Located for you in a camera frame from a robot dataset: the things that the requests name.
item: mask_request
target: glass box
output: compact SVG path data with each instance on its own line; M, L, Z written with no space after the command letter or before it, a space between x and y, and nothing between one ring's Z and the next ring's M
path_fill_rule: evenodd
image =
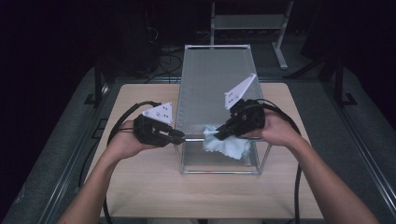
M180 172L260 174L271 146L251 142L248 156L236 160L203 149L206 125L219 127L230 118L224 93L250 74L257 74L250 45L186 46L177 104L176 129L186 142L175 146ZM243 99L262 99L258 78Z

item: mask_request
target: person's left hand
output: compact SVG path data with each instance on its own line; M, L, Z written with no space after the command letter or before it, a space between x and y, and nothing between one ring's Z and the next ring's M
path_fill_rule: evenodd
M127 120L121 124L120 130L114 135L108 144L105 154L114 161L135 156L142 150L155 148L155 146L142 144L134 136L134 122Z

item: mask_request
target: wooden tabletop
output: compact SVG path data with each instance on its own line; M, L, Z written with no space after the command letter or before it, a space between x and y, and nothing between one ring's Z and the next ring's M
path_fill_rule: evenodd
M283 83L262 83L265 99L293 118L305 139L304 125L289 88ZM172 102L176 115L178 84L124 85L94 155L97 163L106 140L119 117L135 103ZM134 119L149 105L142 106ZM293 218L297 161L284 147L272 147L261 175L188 174L179 171L173 145L146 150L121 161L107 193L113 217L190 218ZM300 185L301 218L322 218L304 175Z

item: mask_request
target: crumpled tissue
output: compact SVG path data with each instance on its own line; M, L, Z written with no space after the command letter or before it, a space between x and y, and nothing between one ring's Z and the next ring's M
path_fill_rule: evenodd
M235 136L229 136L228 138L220 141L215 137L216 131L215 126L207 125L204 130L204 150L206 151L218 151L222 154L234 158L236 160L241 160L248 156L250 150L250 140L237 138Z

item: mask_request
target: white tag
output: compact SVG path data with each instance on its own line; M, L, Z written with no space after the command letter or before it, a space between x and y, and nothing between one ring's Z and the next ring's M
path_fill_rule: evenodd
M172 124L172 103L158 105L143 111L143 116L158 120L162 123Z
M230 109L233 105L236 104L245 92L248 90L248 87L253 82L254 78L256 78L256 74L251 73L250 76L235 86L232 90L225 92L225 108Z

